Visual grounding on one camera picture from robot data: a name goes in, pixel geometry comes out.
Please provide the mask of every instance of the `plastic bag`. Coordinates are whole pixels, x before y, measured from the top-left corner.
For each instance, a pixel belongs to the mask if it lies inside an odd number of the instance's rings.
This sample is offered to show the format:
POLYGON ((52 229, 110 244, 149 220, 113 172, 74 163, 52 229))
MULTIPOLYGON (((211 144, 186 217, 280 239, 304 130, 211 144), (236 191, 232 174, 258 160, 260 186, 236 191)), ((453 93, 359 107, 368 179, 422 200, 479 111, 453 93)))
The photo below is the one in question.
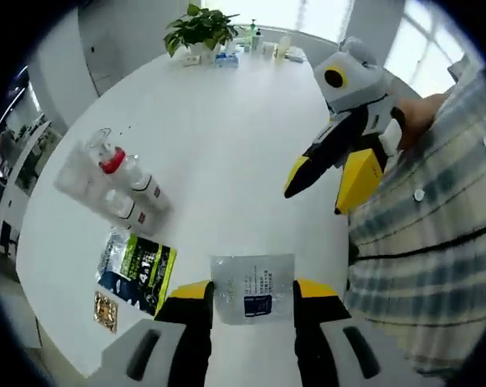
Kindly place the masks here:
POLYGON ((214 304, 228 325, 293 318, 294 255, 213 256, 214 304))
POLYGON ((164 304, 176 257, 174 248, 112 227, 96 281, 130 305, 155 316, 164 304))

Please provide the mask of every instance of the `yellow robot part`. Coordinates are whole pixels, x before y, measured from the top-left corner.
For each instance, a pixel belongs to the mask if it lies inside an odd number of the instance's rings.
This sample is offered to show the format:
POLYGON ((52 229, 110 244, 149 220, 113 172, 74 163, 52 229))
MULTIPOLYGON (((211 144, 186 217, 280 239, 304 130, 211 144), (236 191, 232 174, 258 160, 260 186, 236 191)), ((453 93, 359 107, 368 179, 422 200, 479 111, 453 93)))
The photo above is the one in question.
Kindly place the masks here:
POLYGON ((330 297, 338 295, 329 285, 320 284, 305 278, 298 278, 297 281, 303 298, 330 297))
POLYGON ((379 187, 383 170, 372 149, 349 155, 339 186, 336 214, 346 214, 366 202, 379 187))
POLYGON ((203 299, 205 297, 205 289, 210 281, 194 282, 193 284, 187 284, 179 286, 174 289, 169 297, 175 298, 196 298, 203 299))
POLYGON ((288 176, 288 180, 286 181, 285 183, 285 186, 284 186, 284 193, 285 191, 287 191, 289 185, 291 184, 291 181, 293 181, 295 175, 297 174, 298 172, 298 169, 300 169, 300 167, 309 159, 309 157, 306 157, 306 156, 300 156, 298 157, 298 160, 296 163, 294 163, 294 166, 293 168, 291 169, 291 172, 289 172, 289 176, 288 176))

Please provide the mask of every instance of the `person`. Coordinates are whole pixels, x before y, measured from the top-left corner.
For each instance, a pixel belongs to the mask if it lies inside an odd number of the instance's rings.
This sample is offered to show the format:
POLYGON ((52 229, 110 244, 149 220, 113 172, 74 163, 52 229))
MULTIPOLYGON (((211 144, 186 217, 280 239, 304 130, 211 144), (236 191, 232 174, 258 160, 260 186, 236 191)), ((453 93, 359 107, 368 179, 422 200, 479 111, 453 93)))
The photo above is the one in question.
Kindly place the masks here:
POLYGON ((419 373, 455 375, 486 327, 486 79, 400 99, 397 162, 349 214, 344 303, 395 335, 419 373))

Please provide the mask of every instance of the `window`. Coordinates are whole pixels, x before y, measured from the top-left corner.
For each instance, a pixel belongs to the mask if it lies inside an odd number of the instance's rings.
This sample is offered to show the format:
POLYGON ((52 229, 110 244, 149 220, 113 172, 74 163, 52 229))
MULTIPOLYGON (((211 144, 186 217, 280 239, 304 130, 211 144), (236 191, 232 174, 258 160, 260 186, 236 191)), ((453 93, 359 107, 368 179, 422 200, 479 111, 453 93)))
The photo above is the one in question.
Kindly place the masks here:
POLYGON ((338 43, 345 35, 353 0, 202 0, 234 23, 284 28, 338 43))
POLYGON ((42 109, 40 109, 39 100, 36 99, 35 91, 33 90, 33 86, 31 85, 31 82, 28 82, 27 84, 27 91, 29 92, 30 98, 33 101, 33 105, 35 105, 36 111, 40 113, 42 109))
POLYGON ((405 2, 404 17, 384 67, 422 97, 444 93, 455 82, 447 68, 463 49, 446 28, 448 16, 417 0, 405 2))

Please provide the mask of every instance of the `white wall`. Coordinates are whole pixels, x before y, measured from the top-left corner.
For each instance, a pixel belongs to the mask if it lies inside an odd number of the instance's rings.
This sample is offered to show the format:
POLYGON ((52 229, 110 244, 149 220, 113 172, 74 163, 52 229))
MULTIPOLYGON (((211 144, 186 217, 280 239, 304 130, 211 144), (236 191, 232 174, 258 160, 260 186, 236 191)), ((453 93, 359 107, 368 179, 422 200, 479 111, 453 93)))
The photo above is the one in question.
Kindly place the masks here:
POLYGON ((98 98, 83 55, 77 9, 40 42, 28 72, 42 111, 64 134, 98 98))
POLYGON ((186 12, 188 4, 189 0, 97 0, 79 10, 83 48, 93 56, 91 47, 110 41, 125 77, 165 53, 165 28, 186 12))

